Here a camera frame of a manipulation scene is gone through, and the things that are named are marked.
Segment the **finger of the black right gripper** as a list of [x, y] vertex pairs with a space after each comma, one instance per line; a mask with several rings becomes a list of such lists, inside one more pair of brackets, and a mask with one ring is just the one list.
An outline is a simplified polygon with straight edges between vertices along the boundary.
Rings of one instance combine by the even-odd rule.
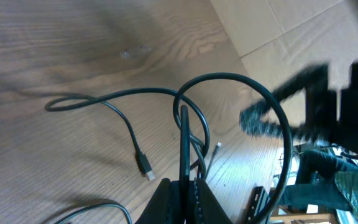
[[[267, 136], [270, 138], [282, 138], [283, 128], [278, 123], [262, 121], [258, 118], [241, 118], [240, 127], [250, 136]], [[290, 126], [293, 140], [308, 143], [328, 143], [329, 132], [322, 128], [311, 128], [306, 126]]]
[[[330, 91], [328, 90], [329, 65], [327, 63], [309, 65], [277, 87], [272, 95], [278, 103], [291, 98], [296, 93], [306, 92], [305, 123], [330, 123]], [[268, 124], [262, 117], [273, 108], [273, 104], [262, 99], [240, 113], [240, 124]]]

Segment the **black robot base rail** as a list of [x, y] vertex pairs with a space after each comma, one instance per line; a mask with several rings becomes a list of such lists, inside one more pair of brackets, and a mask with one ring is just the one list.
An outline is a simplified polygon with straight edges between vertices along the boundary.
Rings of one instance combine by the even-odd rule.
[[263, 186], [254, 187], [249, 198], [244, 224], [249, 224], [249, 222], [266, 206], [269, 200], [269, 193]]

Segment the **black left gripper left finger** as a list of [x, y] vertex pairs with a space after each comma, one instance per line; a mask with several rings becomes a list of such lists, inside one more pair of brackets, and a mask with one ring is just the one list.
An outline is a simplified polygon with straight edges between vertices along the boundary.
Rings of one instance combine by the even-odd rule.
[[178, 181], [161, 180], [135, 224], [181, 224], [181, 199]]

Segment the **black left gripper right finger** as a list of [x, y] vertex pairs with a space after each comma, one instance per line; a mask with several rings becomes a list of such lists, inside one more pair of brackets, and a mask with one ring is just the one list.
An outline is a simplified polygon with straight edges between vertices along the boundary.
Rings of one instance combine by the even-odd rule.
[[204, 179], [193, 181], [191, 223], [232, 224]]

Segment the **seated person in background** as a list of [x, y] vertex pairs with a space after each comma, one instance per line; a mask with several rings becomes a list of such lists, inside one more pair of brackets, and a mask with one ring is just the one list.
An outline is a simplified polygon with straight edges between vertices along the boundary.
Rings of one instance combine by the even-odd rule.
[[299, 211], [308, 205], [348, 211], [358, 221], [358, 166], [323, 151], [305, 151], [295, 184], [286, 186], [278, 204]]

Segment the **cardboard box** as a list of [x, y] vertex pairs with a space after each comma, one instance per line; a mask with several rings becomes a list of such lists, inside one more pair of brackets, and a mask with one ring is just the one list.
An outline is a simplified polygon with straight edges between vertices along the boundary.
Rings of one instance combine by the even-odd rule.
[[273, 90], [309, 65], [329, 63], [329, 86], [349, 84], [358, 60], [358, 1], [214, 0], [247, 74]]

